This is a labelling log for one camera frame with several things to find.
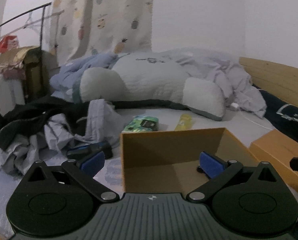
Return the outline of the black blue handheld device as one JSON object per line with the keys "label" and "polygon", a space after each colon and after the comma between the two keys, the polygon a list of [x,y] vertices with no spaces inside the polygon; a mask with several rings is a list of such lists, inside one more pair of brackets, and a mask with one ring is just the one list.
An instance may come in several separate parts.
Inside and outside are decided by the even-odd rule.
{"label": "black blue handheld device", "polygon": [[113,157],[112,146],[108,143],[108,141],[102,141],[68,149],[66,156],[68,159],[80,160],[90,154],[96,154],[99,152],[104,153],[106,160]]}

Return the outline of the orange box lid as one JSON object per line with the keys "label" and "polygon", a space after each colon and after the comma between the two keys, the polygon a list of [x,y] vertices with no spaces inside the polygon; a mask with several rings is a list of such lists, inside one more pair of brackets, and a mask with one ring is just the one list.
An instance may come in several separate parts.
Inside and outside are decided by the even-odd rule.
{"label": "orange box lid", "polygon": [[298,172],[289,165],[293,157],[298,157],[296,141],[275,129],[253,141],[249,149],[256,160],[270,162],[284,182],[298,193]]}

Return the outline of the dark navy printed cloth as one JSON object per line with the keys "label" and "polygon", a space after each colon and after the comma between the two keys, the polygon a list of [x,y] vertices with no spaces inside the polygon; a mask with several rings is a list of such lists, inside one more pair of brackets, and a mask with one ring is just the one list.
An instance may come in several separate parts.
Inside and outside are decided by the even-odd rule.
{"label": "dark navy printed cloth", "polygon": [[286,103],[264,89],[255,86],[266,103],[264,117],[281,133],[298,143],[298,107]]}

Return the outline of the grey crumpled clothes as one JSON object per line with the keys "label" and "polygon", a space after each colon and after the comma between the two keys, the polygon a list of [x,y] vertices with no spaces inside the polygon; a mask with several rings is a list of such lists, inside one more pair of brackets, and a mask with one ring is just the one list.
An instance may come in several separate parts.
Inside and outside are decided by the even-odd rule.
{"label": "grey crumpled clothes", "polygon": [[102,141],[115,148],[124,120],[114,108],[103,99],[89,103],[84,135],[74,134],[68,127],[64,114],[52,116],[42,131],[30,137],[17,135],[4,151],[0,148],[0,168],[10,175],[24,175],[37,160],[65,154],[68,148]]}

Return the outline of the orange cardboard box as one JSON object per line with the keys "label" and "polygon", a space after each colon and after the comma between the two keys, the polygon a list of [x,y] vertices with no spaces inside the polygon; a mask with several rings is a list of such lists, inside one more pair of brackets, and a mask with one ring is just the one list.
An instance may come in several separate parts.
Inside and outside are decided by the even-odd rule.
{"label": "orange cardboard box", "polygon": [[201,152],[244,166],[257,160],[226,128],[122,133],[122,184],[128,193],[187,194],[208,182],[197,172]]}

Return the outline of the yellow plastic packet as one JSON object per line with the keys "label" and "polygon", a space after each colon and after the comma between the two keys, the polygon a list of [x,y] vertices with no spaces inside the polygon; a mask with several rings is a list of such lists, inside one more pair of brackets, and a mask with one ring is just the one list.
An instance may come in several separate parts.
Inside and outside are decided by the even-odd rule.
{"label": "yellow plastic packet", "polygon": [[189,114],[182,114],[174,131],[187,131],[193,126],[192,116]]}

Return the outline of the green tissue pack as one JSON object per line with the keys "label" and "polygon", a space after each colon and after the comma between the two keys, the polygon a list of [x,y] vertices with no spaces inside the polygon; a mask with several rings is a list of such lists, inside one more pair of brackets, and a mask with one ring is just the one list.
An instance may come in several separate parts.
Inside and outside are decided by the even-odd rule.
{"label": "green tissue pack", "polygon": [[135,116],[124,128],[123,132],[156,132],[159,130],[159,119],[147,115]]}

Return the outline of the black garment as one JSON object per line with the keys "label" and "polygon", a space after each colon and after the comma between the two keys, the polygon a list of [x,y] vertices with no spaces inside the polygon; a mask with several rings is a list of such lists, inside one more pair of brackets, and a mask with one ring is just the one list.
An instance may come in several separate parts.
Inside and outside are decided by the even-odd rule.
{"label": "black garment", "polygon": [[30,137],[37,134],[57,114],[65,115],[68,127],[74,134],[84,135],[88,108],[88,102],[75,104],[50,95],[26,105],[16,105],[7,114],[0,114],[0,148],[5,151],[17,135]]}

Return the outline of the wooden headboard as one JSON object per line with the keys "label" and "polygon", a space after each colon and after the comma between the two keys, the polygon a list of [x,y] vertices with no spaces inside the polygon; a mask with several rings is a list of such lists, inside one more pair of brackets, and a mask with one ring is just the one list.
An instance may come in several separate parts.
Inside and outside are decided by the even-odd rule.
{"label": "wooden headboard", "polygon": [[298,107],[298,68],[247,57],[240,57],[239,63],[254,85]]}

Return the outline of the light blue blanket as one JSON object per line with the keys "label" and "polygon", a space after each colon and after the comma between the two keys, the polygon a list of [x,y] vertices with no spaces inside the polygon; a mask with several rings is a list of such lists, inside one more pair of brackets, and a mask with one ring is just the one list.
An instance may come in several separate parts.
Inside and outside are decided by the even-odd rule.
{"label": "light blue blanket", "polygon": [[52,76],[49,84],[53,89],[52,96],[66,98],[66,92],[73,88],[74,83],[89,68],[100,67],[110,69],[118,60],[118,54],[99,53],[89,57],[81,57],[60,67],[60,71]]}

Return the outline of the grey crumpled blanket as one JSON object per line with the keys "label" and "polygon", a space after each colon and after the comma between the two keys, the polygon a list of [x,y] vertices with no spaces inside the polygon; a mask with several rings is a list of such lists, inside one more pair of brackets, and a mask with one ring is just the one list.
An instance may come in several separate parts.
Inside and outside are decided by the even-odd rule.
{"label": "grey crumpled blanket", "polygon": [[226,107],[236,103],[241,110],[264,117],[265,100],[253,87],[251,75],[240,65],[238,56],[202,48],[167,50],[161,56],[180,64],[189,76],[217,84],[224,94]]}

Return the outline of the white radiator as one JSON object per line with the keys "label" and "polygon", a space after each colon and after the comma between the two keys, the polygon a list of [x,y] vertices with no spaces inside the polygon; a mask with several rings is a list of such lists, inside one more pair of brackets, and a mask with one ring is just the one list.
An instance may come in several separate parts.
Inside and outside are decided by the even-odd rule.
{"label": "white radiator", "polygon": [[0,114],[5,115],[16,105],[24,105],[24,94],[21,80],[6,80],[0,74]]}

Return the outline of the white plush pillow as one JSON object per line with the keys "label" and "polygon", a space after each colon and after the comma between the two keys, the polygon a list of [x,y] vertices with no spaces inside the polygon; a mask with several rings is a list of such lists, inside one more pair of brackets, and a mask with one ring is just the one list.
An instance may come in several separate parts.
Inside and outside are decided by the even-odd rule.
{"label": "white plush pillow", "polygon": [[188,109],[215,121],[225,114],[218,85],[191,76],[178,62],[157,53],[131,53],[108,68],[85,70],[73,84],[72,99],[75,103],[104,99],[118,108]]}

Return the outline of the red plastic bag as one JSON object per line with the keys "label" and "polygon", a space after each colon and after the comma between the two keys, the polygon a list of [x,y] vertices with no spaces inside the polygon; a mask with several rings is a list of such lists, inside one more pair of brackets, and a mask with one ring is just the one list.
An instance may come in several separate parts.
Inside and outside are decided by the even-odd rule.
{"label": "red plastic bag", "polygon": [[6,35],[0,41],[0,54],[11,49],[19,47],[18,37],[16,35]]}

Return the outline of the pineapple print curtain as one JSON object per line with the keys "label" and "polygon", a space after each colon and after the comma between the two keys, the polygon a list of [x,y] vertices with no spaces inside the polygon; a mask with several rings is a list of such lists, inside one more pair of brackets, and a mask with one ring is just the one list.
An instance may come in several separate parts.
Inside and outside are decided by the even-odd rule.
{"label": "pineapple print curtain", "polygon": [[98,53],[150,51],[153,0],[54,0],[50,52],[59,65]]}

